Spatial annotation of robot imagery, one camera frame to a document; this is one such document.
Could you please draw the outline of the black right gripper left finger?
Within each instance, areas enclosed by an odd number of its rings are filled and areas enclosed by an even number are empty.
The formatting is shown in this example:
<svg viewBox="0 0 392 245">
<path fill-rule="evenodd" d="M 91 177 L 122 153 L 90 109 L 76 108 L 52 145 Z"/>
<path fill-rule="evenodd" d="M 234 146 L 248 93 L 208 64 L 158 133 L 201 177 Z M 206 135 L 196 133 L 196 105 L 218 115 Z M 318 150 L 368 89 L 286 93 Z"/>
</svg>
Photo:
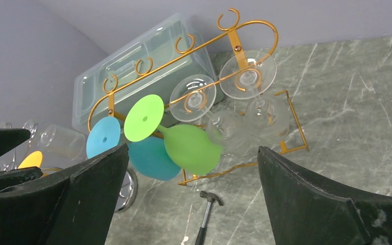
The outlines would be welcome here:
<svg viewBox="0 0 392 245">
<path fill-rule="evenodd" d="M 104 244 L 128 162 L 121 144 L 49 175 L 0 172 L 0 244 Z"/>
</svg>

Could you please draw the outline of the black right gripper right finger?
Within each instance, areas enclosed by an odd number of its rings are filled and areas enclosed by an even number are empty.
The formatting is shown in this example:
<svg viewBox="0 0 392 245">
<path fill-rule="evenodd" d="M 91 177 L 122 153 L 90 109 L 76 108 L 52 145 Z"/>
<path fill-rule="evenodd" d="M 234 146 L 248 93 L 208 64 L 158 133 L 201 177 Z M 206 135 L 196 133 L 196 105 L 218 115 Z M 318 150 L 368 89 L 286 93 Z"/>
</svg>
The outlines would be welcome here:
<svg viewBox="0 0 392 245">
<path fill-rule="evenodd" d="M 257 162 L 276 244 L 392 244 L 392 197 L 336 182 L 265 146 Z"/>
</svg>

